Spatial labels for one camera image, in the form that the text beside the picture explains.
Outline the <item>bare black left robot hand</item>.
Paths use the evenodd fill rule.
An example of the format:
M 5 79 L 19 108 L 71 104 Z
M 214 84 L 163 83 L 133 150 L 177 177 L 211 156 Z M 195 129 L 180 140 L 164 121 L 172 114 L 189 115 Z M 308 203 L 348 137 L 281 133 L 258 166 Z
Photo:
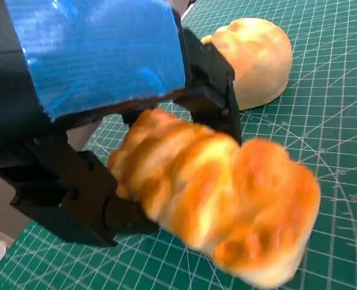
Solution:
M 167 1 L 0 1 L 0 178 L 11 205 L 66 242 L 114 246 L 158 225 L 67 131 L 171 100 L 241 139 L 234 70 Z

